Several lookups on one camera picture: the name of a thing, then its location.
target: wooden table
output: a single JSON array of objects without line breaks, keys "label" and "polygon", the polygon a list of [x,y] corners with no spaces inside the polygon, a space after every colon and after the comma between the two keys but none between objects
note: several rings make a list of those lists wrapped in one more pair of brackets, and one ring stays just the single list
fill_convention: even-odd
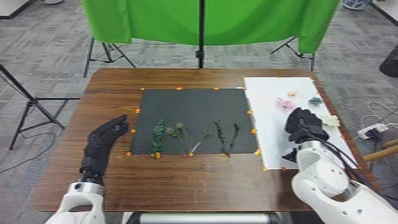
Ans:
[{"label": "wooden table", "polygon": [[[88,135],[120,115],[129,114],[136,127],[136,108],[141,106],[141,88],[235,88],[242,77],[314,76],[319,92],[333,114],[338,114],[315,74],[305,70],[276,69],[102,69],[88,86],[72,123],[36,187],[33,205],[56,211],[68,185],[81,178],[79,168]],[[345,127],[342,133],[367,167]],[[298,171],[264,171],[262,157],[235,154],[198,155],[193,158],[166,155],[127,156],[132,134],[115,146],[107,170],[106,211],[305,211],[312,208],[292,191]]]}]

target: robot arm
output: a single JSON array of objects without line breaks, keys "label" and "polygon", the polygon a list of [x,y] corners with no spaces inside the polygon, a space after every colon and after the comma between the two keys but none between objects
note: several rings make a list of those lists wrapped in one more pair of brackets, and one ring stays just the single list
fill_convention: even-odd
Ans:
[{"label": "robot arm", "polygon": [[[351,180],[335,162],[335,153],[324,143],[314,139],[314,136],[322,140],[329,138],[321,130],[317,116],[299,108],[287,123],[290,140],[301,144],[299,174],[292,182],[296,195],[315,209],[326,224],[393,224],[398,220],[398,212],[365,184]],[[345,201],[333,198],[342,194],[345,194]]]},{"label": "robot arm", "polygon": [[[83,178],[70,185],[61,207],[47,224],[106,224],[104,175],[115,143],[127,132],[127,115],[107,122],[91,132],[81,168]],[[91,206],[91,211],[72,212],[79,206]]]}]

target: green screen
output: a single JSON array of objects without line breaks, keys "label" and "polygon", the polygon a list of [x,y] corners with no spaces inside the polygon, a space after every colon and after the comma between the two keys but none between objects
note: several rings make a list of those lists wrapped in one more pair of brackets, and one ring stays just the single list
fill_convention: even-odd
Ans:
[{"label": "green screen", "polygon": [[[269,42],[299,37],[314,53],[338,0],[207,0],[207,45]],[[84,0],[93,36],[106,43],[132,38],[198,45],[200,0]]]}]

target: gray carpet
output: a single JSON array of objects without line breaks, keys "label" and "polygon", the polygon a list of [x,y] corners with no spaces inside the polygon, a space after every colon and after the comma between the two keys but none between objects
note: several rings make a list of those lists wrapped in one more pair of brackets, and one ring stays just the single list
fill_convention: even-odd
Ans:
[{"label": "gray carpet", "polygon": [[[79,0],[63,5],[47,6],[38,1],[13,20],[0,20],[0,63],[38,96],[79,97],[90,79],[83,78],[91,32]],[[207,47],[207,67],[210,68],[310,68],[306,59],[299,59],[285,48],[269,54],[283,42],[241,46]],[[356,136],[360,118],[370,114],[370,101],[398,108],[398,79],[379,72],[379,65],[398,44],[398,28],[377,11],[369,7],[363,12],[340,8],[329,33],[317,54],[317,75],[326,84],[329,96],[338,107],[344,121]],[[138,40],[122,47],[136,64],[143,68],[196,67],[196,47]],[[116,64],[93,63],[91,73],[104,67],[129,67],[123,59]],[[22,116],[26,99],[0,81],[0,170],[31,158],[49,147],[52,136],[20,139],[15,151],[8,150],[17,122]],[[47,104],[54,111],[59,104]],[[61,121],[68,124],[77,103],[67,107]],[[29,122],[43,119],[35,111]],[[56,126],[26,133],[59,133]],[[397,130],[386,134],[386,140],[397,138]],[[374,150],[374,143],[358,140],[363,153]],[[56,147],[22,167],[0,174],[0,223],[45,223],[51,214],[31,206],[31,194],[47,167]],[[383,159],[374,173],[383,187],[398,182],[398,155]],[[386,193],[398,197],[398,187]],[[109,223],[120,216],[109,214]]]}]

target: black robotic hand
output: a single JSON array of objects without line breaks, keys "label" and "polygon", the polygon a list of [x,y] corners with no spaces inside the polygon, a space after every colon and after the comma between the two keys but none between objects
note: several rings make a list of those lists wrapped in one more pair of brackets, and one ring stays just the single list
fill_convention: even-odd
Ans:
[{"label": "black robotic hand", "polygon": [[303,110],[301,107],[290,114],[285,130],[292,134],[290,141],[298,144],[310,141],[314,136],[324,140],[329,139],[329,134],[322,129],[322,120],[312,111]]},{"label": "black robotic hand", "polygon": [[84,149],[84,161],[81,173],[84,174],[83,181],[104,184],[102,177],[109,166],[109,155],[115,143],[120,137],[129,132],[129,116],[123,115],[109,121],[91,132],[90,143]]}]

